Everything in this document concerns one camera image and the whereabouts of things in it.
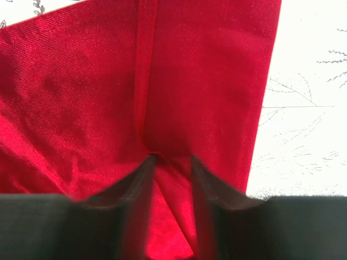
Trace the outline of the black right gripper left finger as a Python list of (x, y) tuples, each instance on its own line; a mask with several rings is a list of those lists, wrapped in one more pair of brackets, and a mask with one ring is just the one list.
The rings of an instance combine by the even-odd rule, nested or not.
[(155, 156), (87, 200), (1, 195), (1, 259), (144, 259)]

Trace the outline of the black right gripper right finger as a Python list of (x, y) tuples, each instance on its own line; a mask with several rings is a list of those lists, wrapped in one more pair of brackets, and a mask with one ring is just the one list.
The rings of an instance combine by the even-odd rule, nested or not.
[(198, 259), (346, 259), (346, 198), (250, 198), (191, 159)]

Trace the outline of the red cloth napkin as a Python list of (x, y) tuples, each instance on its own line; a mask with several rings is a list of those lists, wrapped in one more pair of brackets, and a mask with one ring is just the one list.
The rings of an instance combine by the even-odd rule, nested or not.
[(197, 255), (190, 158), (245, 191), (280, 1), (83, 1), (1, 30), (1, 192), (84, 199), (148, 154), (146, 255)]

